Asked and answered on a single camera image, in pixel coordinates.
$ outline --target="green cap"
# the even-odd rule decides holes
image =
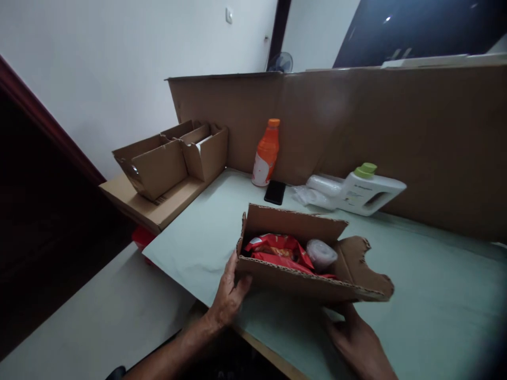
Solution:
[[[373,177],[373,174],[375,174],[375,170],[377,170],[376,165],[371,163],[364,163],[354,170],[354,174],[356,174],[357,177],[361,178],[371,178]]]

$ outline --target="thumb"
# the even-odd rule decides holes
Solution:
[[[242,277],[238,281],[238,284],[236,285],[236,288],[234,289],[233,292],[240,299],[240,301],[243,301],[243,298],[245,298],[245,296],[247,295],[251,285],[252,285],[252,276],[249,274]]]
[[[326,315],[324,316],[326,323],[326,330],[333,342],[334,346],[339,350],[346,349],[349,346],[349,340],[347,335],[343,332],[342,328],[337,328],[337,326],[332,322],[332,320]]]

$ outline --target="white plastic jug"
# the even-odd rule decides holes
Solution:
[[[336,207],[369,216],[407,188],[396,179],[375,175],[377,166],[364,163],[350,173],[342,184]]]

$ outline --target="orange bottle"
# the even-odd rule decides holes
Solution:
[[[269,119],[264,136],[257,146],[255,163],[253,165],[252,182],[256,186],[267,186],[275,168],[278,144],[278,126],[280,119]]]

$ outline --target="hand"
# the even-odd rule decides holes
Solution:
[[[397,379],[380,344],[379,337],[351,303],[336,308],[345,322],[333,323],[326,315],[326,327],[334,346],[363,380]]]
[[[234,287],[234,271],[237,263],[238,256],[234,251],[220,279],[213,305],[206,313],[211,322],[216,324],[219,329],[232,324],[241,307],[243,298],[245,298],[252,284],[252,276],[248,275],[241,278],[238,285]]]

